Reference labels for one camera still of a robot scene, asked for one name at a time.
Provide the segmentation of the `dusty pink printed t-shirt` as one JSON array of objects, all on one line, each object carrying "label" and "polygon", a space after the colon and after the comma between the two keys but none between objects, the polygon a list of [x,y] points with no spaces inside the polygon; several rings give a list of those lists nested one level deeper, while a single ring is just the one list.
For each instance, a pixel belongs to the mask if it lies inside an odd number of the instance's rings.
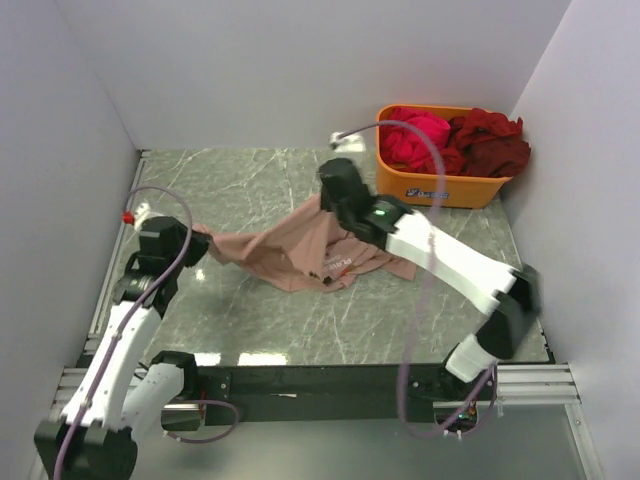
[{"label": "dusty pink printed t-shirt", "polygon": [[211,238],[209,253],[218,263],[234,264],[285,292],[332,292],[378,269],[412,281],[417,271],[413,263],[342,229],[320,208],[318,194],[263,232],[222,233],[202,224],[194,230]]}]

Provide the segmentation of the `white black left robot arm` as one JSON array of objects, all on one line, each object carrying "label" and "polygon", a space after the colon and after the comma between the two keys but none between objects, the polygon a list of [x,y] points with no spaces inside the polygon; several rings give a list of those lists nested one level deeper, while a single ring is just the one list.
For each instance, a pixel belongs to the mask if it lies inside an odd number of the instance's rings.
[{"label": "white black left robot arm", "polygon": [[141,222],[139,247],[114,285],[107,327],[77,390],[55,420],[43,420],[34,443],[51,479],[128,479],[138,443],[171,400],[200,388],[195,358],[167,354],[141,381],[134,373],[153,339],[178,278],[208,252],[211,237],[174,217]]}]

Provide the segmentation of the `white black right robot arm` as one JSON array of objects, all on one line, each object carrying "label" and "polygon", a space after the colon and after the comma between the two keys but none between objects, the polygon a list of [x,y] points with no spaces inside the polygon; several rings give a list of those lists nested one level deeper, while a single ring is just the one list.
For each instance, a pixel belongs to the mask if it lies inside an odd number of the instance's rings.
[{"label": "white black right robot arm", "polygon": [[430,272],[487,317],[449,354],[439,374],[444,395],[460,399],[480,373],[515,356],[541,310],[538,272],[493,260],[435,227],[390,195],[373,195],[354,162],[327,161],[318,170],[321,208],[359,240]]}]

